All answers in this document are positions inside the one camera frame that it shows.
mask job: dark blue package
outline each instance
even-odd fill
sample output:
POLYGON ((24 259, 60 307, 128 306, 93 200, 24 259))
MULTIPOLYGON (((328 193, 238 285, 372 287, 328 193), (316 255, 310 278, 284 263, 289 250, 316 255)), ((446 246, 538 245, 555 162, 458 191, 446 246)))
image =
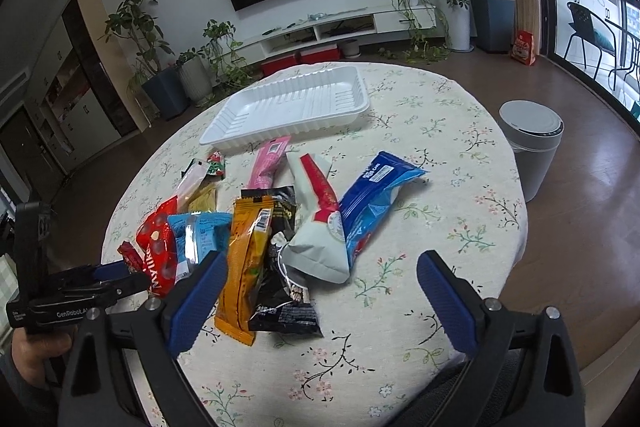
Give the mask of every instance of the dark blue package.
POLYGON ((397 156, 381 151, 351 185, 340 201, 349 268, 385 217, 401 185, 426 173, 397 156))
POLYGON ((210 251, 225 251, 232 215, 226 212, 194 212, 167 216, 175 235, 178 265, 175 282, 188 277, 210 251))

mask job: white tv cabinet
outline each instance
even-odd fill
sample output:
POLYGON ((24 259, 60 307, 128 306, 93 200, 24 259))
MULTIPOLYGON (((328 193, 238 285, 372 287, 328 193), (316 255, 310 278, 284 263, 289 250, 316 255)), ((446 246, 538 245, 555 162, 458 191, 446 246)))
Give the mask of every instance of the white tv cabinet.
MULTIPOLYGON (((423 29, 433 28, 436 17, 433 7, 412 7, 416 21, 423 29)), ((407 31, 409 20, 393 6, 366 7, 341 14, 330 15, 317 21, 304 21, 290 28, 282 28, 248 39, 239 39, 242 46, 238 54, 247 64, 256 64, 269 58, 289 54, 330 42, 355 39, 364 35, 407 31), (348 32, 335 34, 348 29, 348 32)))

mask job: round table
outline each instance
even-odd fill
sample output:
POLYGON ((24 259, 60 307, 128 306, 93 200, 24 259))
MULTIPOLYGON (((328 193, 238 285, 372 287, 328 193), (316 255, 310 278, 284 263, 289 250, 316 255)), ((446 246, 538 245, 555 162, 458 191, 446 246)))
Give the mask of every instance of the round table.
MULTIPOLYGON (((321 153, 338 198, 385 150, 428 174, 401 189, 343 285, 311 283, 323 338, 258 333, 252 347, 214 327, 213 312, 178 361, 218 425, 304 427, 384 425, 456 355, 415 276, 417 257, 436 250, 482 297, 498 296, 524 250, 527 213, 513 152, 497 124, 457 83, 429 71, 354 63, 369 91, 352 125, 294 136, 289 150, 321 153)), ((343 63, 297 66, 263 82, 343 63)), ((198 139, 222 102, 167 140, 133 179, 106 231, 102 261, 158 203, 174 194, 198 139)), ((218 209, 232 212, 259 144, 226 157, 218 209)), ((290 184, 282 166, 276 186, 290 184)), ((145 299, 123 299, 118 310, 145 299)), ((165 425, 140 363, 131 362, 154 425, 165 425)))

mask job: checkered cloth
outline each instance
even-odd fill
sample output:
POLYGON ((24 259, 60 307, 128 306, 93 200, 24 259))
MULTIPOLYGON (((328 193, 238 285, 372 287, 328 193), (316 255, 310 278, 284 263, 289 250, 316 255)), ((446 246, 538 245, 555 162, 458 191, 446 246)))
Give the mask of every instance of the checkered cloth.
POLYGON ((10 329, 9 320, 6 317, 6 304, 13 297, 18 289, 18 280, 11 270, 6 257, 0 257, 0 339, 4 338, 10 329))

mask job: trash can lid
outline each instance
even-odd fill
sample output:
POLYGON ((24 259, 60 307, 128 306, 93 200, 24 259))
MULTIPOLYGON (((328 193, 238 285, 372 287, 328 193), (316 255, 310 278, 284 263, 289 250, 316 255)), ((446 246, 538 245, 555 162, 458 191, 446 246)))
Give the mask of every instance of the trash can lid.
POLYGON ((533 136, 562 133, 562 119, 551 109, 529 100, 511 100, 500 108, 500 118, 509 126, 533 136))

